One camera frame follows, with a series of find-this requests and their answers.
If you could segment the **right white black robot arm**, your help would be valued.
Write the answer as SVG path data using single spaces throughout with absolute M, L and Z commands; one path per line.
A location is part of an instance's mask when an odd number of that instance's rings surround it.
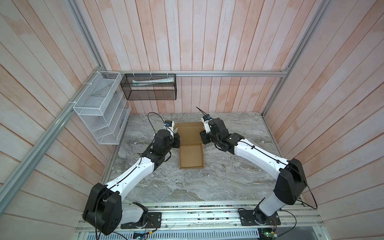
M 204 124 L 204 130 L 200 132 L 203 144 L 213 143 L 222 152 L 244 158 L 277 180 L 273 192 L 253 210 L 257 224 L 267 224 L 268 219 L 279 209 L 295 204 L 307 187 L 304 169 L 299 160 L 280 158 L 255 146 L 237 133 L 230 134 L 220 118 L 213 119 L 206 114 L 201 120 Z

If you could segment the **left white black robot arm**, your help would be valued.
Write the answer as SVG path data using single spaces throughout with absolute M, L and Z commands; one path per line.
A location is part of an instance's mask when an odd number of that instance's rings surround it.
M 178 149 L 180 145 L 178 133 L 159 130 L 154 135 L 153 142 L 139 154 L 138 161 L 132 167 L 105 185 L 97 183 L 92 187 L 83 220 L 106 236 L 113 233 L 119 225 L 146 226 L 148 208 L 138 202 L 124 208 L 122 202 L 142 179 L 168 160 L 166 155 L 171 153 L 171 149 Z

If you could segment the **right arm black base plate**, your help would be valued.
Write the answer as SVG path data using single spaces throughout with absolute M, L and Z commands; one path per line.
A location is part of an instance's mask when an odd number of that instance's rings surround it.
M 281 220 L 277 212 L 268 217 L 262 212 L 256 212 L 254 210 L 246 210 L 243 208 L 238 209 L 239 218 L 242 226 L 279 226 Z

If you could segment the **brown cardboard box sheet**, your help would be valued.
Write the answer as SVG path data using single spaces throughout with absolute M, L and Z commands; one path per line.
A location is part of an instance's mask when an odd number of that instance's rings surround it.
M 204 131 L 202 122 L 177 123 L 177 133 L 180 135 L 180 168 L 194 169 L 204 167 L 203 142 L 200 132 Z

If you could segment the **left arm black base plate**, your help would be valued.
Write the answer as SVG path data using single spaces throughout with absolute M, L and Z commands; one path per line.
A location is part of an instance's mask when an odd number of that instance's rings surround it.
M 161 212 L 149 212 L 144 213 L 144 216 L 136 223 L 126 223 L 121 225 L 121 229 L 144 229 L 153 228 L 158 229 L 161 227 L 162 213 Z

